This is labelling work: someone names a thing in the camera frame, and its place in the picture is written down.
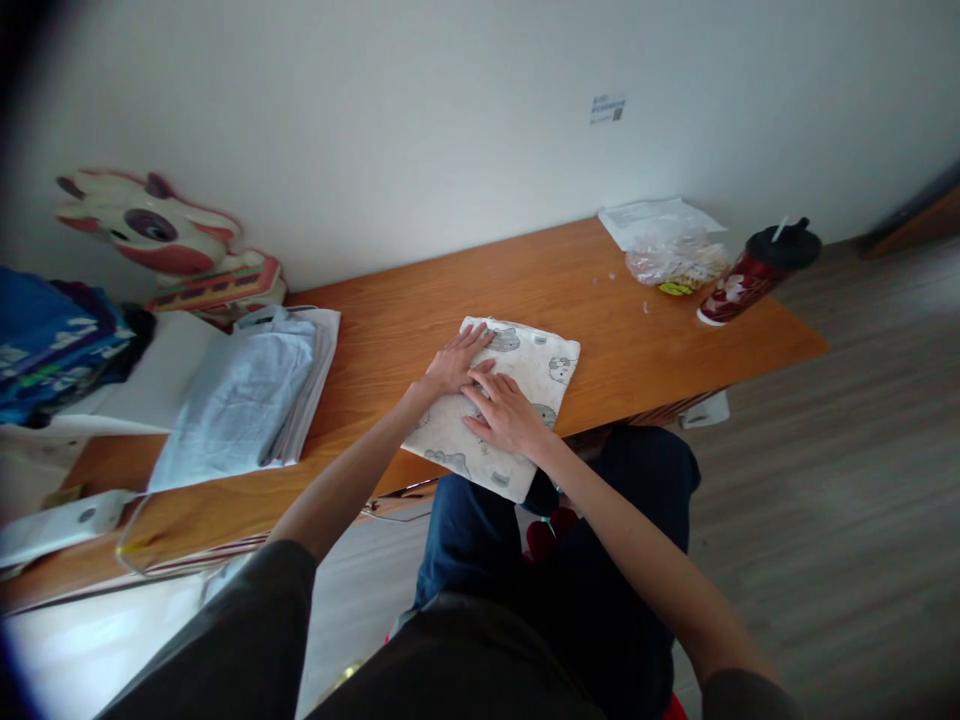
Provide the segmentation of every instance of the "black sleeve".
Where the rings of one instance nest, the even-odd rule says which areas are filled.
[[[284,540],[258,550],[99,718],[293,718],[316,563]]]
[[[779,685],[747,670],[721,670],[703,688],[703,720],[803,720]]]

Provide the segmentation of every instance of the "wooden desk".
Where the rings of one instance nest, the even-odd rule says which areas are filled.
[[[290,305],[342,313],[336,358],[300,464],[155,496],[130,539],[145,545],[131,557],[148,566],[270,530],[304,487],[419,377],[465,315],[520,322],[580,342],[556,425],[562,436],[828,350],[772,299],[725,328],[697,320],[698,303],[698,297],[670,297],[637,283],[596,218],[292,295]],[[65,485],[87,483],[89,494],[142,490],[163,442],[163,436],[94,439]],[[377,494],[443,472],[400,451]],[[112,556],[116,540],[112,534],[41,560],[7,584],[8,602],[33,604],[122,575]]]

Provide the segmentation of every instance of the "black lid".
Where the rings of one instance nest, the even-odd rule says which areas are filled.
[[[747,252],[766,265],[780,270],[803,270],[820,257],[823,243],[807,230],[810,220],[800,218],[796,225],[785,225],[780,237],[773,242],[777,226],[771,225],[747,240]]]

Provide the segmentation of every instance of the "hand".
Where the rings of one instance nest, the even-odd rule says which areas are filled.
[[[455,393],[463,385],[473,381],[467,375],[470,362],[493,340],[493,333],[486,333],[486,323],[477,327],[467,325],[463,332],[448,342],[437,353],[423,379],[436,388],[441,395]],[[480,372],[488,372],[497,361],[493,358],[477,365]]]
[[[463,418],[464,424],[481,440],[501,450],[529,457],[542,438],[553,434],[512,377],[475,370],[468,375],[490,396],[484,397],[473,385],[460,388],[460,392],[470,398],[483,415],[482,421],[475,417]]]

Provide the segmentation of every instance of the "dark shirt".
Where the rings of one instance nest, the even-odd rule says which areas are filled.
[[[283,541],[260,550],[114,698],[101,718],[292,718],[313,593],[313,557]],[[443,593],[409,620],[310,718],[602,718],[546,642],[499,605]],[[768,680],[716,673],[705,720],[793,720]]]

